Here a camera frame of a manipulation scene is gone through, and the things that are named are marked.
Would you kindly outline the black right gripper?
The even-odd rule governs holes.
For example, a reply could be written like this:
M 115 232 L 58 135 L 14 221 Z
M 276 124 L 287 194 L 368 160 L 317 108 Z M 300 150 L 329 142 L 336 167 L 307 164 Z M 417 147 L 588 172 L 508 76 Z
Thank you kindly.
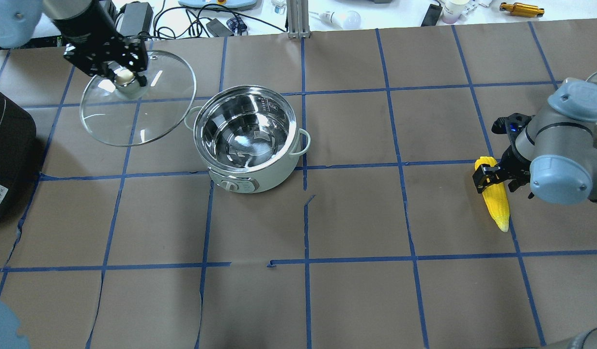
M 501 117 L 493 122 L 491 132 L 506 134 L 509 139 L 509 147 L 502 154 L 498 165 L 480 164 L 472 174 L 476 192 L 482 194 L 488 187 L 507 183 L 510 193 L 516 192 L 519 188 L 530 183 L 531 161 L 523 157 L 516 146 L 518 136 L 525 134 L 525 128 L 533 117 L 512 113 L 508 117 Z

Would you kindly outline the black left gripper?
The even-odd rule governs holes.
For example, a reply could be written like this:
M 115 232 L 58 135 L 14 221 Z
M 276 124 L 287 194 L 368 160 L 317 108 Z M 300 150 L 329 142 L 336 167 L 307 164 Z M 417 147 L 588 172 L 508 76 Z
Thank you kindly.
M 144 42 L 125 37 L 97 0 L 55 0 L 53 24 L 68 42 L 64 59 L 90 77 L 115 80 L 122 67 L 148 86 L 148 55 Z

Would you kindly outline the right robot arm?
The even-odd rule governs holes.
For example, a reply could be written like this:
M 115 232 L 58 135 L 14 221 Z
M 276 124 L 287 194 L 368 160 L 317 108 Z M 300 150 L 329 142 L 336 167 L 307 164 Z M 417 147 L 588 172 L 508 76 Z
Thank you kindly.
M 510 192 L 529 185 L 531 197 L 547 203 L 597 204 L 597 84 L 564 82 L 535 115 L 512 113 L 493 122 L 509 147 L 496 165 L 473 173 L 476 191 L 507 182 Z

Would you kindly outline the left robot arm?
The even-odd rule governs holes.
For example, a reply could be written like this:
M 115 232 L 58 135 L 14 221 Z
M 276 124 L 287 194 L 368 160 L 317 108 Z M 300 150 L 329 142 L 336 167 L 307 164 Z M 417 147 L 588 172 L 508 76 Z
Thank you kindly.
M 66 39 L 64 58 L 86 75 L 127 85 L 124 75 L 110 67 L 114 62 L 129 71 L 139 86 L 147 85 L 145 44 L 119 33 L 97 0 L 0 0 L 0 47 L 29 42 L 42 16 L 50 18 Z

